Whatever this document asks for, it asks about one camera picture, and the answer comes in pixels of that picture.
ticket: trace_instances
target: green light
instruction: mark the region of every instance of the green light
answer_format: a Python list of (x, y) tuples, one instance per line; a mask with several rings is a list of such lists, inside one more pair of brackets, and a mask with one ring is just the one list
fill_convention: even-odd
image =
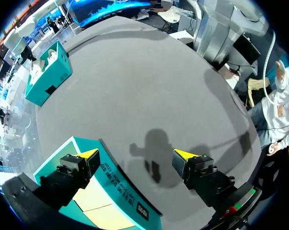
[(236, 203), (236, 204), (234, 205), (234, 207), (235, 207), (237, 210), (239, 210), (239, 209), (241, 208), (241, 204)]

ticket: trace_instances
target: chair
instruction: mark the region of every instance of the chair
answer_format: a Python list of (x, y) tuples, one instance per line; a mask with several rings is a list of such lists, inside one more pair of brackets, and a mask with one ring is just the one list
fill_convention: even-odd
[(181, 18), (181, 13), (188, 12), (186, 10), (177, 8), (176, 6), (171, 6), (169, 10), (166, 12), (158, 12), (158, 15), (164, 20), (164, 25), (161, 29), (161, 31), (164, 31), (164, 29), (168, 28), (167, 33), (170, 32), (170, 30), (173, 30), (173, 27), (175, 25), (178, 25), (179, 20)]
[[(266, 80), (266, 87), (268, 87), (270, 85), (270, 81), (269, 78), (265, 78)], [(249, 105), (251, 108), (253, 108), (255, 106), (253, 98), (252, 98), (252, 90), (259, 90), (262, 89), (264, 87), (264, 80), (255, 80), (250, 78), (248, 80), (248, 96), (246, 98), (246, 102), (245, 105), (247, 104), (247, 100), (249, 99)]]

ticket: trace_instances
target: robotic arm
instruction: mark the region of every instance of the robotic arm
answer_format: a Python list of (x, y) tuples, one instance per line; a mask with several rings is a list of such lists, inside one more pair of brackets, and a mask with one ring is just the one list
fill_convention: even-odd
[(68, 0), (49, 0), (44, 5), (42, 5), (35, 13), (29, 16), (29, 18), (20, 26), (12, 29), (7, 35), (4, 45), (12, 50), (15, 55), (21, 55), (23, 64), (27, 59), (35, 61), (31, 50), (26, 46), (25, 39), (30, 35), (37, 24), (37, 22), (47, 13), (51, 12), (58, 6), (67, 2)]

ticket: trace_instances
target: white chair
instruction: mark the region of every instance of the white chair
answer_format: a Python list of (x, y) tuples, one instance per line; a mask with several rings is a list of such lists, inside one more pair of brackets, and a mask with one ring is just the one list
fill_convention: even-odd
[(181, 18), (181, 13), (183, 12), (188, 11), (177, 8), (176, 6), (171, 6), (171, 8), (166, 12), (158, 12), (158, 15), (164, 20), (164, 25), (161, 31), (168, 28), (167, 33), (169, 33), (169, 31), (172, 30), (175, 25), (178, 25)]

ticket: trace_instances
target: blue screen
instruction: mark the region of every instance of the blue screen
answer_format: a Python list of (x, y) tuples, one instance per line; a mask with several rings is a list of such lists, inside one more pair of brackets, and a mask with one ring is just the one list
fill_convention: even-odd
[(74, 21), (84, 27), (88, 23), (123, 9), (150, 6), (149, 0), (75, 0), (71, 5)]

